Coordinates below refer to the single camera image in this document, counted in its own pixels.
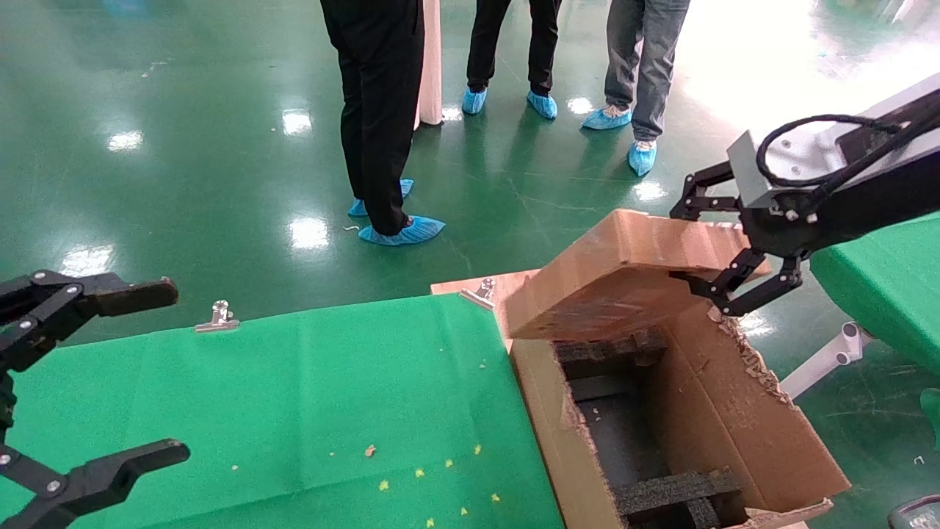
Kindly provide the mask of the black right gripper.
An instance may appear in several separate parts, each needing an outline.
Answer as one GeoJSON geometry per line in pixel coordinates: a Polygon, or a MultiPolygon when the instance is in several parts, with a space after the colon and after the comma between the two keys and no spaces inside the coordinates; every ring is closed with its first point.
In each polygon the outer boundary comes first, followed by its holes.
{"type": "MultiPolygon", "coordinates": [[[[728,161],[687,175],[669,217],[697,221],[704,212],[739,213],[738,197],[707,195],[709,188],[733,178],[728,161]]],[[[752,248],[741,250],[715,280],[677,271],[671,277],[687,282],[693,295],[709,299],[721,315],[745,316],[801,286],[801,265],[810,254],[938,210],[939,154],[933,153],[837,191],[820,204],[815,223],[789,221],[763,208],[742,209],[740,220],[752,248]],[[783,258],[779,271],[745,294],[736,295],[756,273],[765,254],[783,258]]]]}

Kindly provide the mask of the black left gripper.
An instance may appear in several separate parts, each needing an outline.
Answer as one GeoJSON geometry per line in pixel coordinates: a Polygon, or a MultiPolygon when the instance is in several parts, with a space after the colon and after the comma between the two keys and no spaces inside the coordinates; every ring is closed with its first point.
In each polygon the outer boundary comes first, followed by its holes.
{"type": "MultiPolygon", "coordinates": [[[[137,314],[178,302],[173,281],[127,284],[117,274],[71,277],[47,269],[1,285],[0,442],[13,428],[14,380],[64,339],[101,316],[137,314]]],[[[2,445],[3,478],[34,493],[4,528],[67,528],[75,520],[127,500],[142,475],[181,464],[190,449],[163,439],[97,458],[59,473],[9,445],[2,445]]]]}

